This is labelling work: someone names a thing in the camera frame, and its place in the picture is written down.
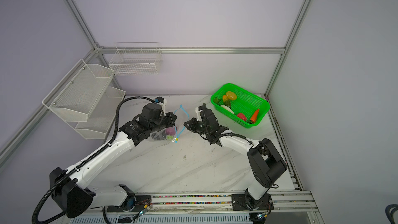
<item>orange carrot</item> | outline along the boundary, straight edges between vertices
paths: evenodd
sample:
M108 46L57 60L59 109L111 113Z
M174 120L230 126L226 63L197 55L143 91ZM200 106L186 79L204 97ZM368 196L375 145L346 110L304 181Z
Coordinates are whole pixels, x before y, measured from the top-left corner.
M250 122L252 123L252 124L254 124L256 121L257 121L257 116L258 116L258 112L260 111L260 109L257 109L254 113L253 113L253 115L251 116L251 118L250 118Z

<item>wire mesh shelf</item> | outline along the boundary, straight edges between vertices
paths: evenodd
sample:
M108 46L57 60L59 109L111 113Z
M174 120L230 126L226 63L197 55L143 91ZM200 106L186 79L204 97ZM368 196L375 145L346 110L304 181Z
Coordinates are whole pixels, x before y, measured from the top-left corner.
M82 60L78 63L82 62L83 66L55 99L48 101L50 92L42 101L65 122L87 121L114 75L110 68L86 64Z
M163 59L157 42L116 42L109 62L115 75L157 75Z
M96 108L86 122L78 122L74 129L85 139L104 139L111 128L117 105L125 91L107 87Z

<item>green basket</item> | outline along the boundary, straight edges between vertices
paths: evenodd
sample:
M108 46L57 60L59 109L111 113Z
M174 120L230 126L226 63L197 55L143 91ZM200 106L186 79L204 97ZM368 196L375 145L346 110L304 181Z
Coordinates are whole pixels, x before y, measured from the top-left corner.
M246 116L247 120L249 120L253 115L253 113L257 109L260 109L260 111L258 112L257 121L254 124L249 124L245 122L238 116L233 115L232 113L228 112L226 109L214 103L214 98L217 97L218 99L220 99L220 103L223 104L222 96L225 95L225 93L228 91L234 92L237 96L236 100L231 101L232 111L235 114L241 112ZM251 92L248 92L245 89L231 83L223 85L215 94L211 96L210 101L219 112L228 116L233 121L239 123L245 128L251 128L258 125L269 110L269 103L265 99L262 99L257 95L254 95Z

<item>white marble table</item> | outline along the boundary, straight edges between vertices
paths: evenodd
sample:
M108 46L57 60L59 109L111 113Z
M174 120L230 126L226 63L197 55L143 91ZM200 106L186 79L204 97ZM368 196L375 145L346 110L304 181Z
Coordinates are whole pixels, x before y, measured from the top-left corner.
M256 127L246 129L215 110L210 103L210 95L174 95L164 98L167 99L167 112L176 110L182 104L190 119L196 117L195 107L206 103L221 125L251 139L268 138L281 153L267 115ZM130 121L148 103L140 99L126 102L121 107L119 123ZM94 179L92 185L113 187L126 184L136 193L232 192L244 191L253 180L246 156L227 147L209 145L199 135L185 130L177 143L142 141L112 162ZM276 184L279 188L270 191L295 189L288 171Z

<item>black hose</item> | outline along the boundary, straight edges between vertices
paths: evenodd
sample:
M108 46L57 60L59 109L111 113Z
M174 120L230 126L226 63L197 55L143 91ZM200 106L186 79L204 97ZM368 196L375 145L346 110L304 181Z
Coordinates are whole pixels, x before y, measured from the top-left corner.
M248 143L251 144L251 147L253 147L253 143L252 143L251 141L247 140L245 136L240 135L240 134L237 134L237 133L234 133L234 132L220 134L218 137L216 137L216 138L214 139L214 141L216 141L216 140L218 140L218 139L220 139L220 138L222 138L222 137L225 137L225 136L235 136L235 137L238 137L238 138L243 138L243 139L245 139Z
M44 194L44 196L41 198L41 200L39 201L39 203L37 204L35 210L33 211L32 214L32 224L48 224L52 221L55 221L56 219L64 216L66 213L62 212L57 214L56 216L53 216L45 221L39 221L39 212L41 210L41 208L43 207L44 203L47 201L48 197L50 197L50 195L52 194L52 192L62 183L62 181L64 181L67 177L69 177L71 174L73 174L74 172L76 172L77 169L80 169L81 167L83 167L86 163L88 163L90 160L92 160L93 158L95 158L96 156L98 156L98 154L100 154L101 152L103 152L106 148L109 147L110 144L113 143L113 141L115 141L116 139L116 135L117 135L117 131L119 129L119 111L120 111L120 107L123 105L124 102L130 101L132 99L146 99L149 100L151 102L155 102L153 99L148 98L148 97L143 97L143 96L134 96L134 97L130 97L127 99L122 100L122 102L119 103L119 105L117 105L116 108L116 115L115 115L115 130L113 132L113 136L112 138L109 140L109 142L107 142L103 147L101 147L101 149L99 149L98 151L96 151L94 154L92 154L90 157L88 157L87 159L85 159L83 162L81 162L79 165L76 166L76 168L72 169L70 172L68 172L66 175L64 175L63 177L61 177L61 179L59 179L57 182L54 183L54 185L47 191L47 193Z
M386 207L386 216L391 224L395 224L394 222L394 213L397 211L398 205L397 204L390 204Z
M102 207L102 216L103 216L103 219L105 220L105 223L106 223L106 224L112 224L112 223L108 220L108 218L106 217L105 207Z
M149 100L151 102L155 102L153 99L150 99L148 97L143 97L143 96L134 96L134 97L122 100L122 102L120 102L119 105L116 108L115 129L113 131L113 136L112 136L111 140L109 140L109 142L108 142L109 144L112 144L115 141L115 138L116 138L116 135L117 135L117 131L119 129L119 110L120 110L120 107L123 105L124 102L130 101L132 99L146 99L146 100Z

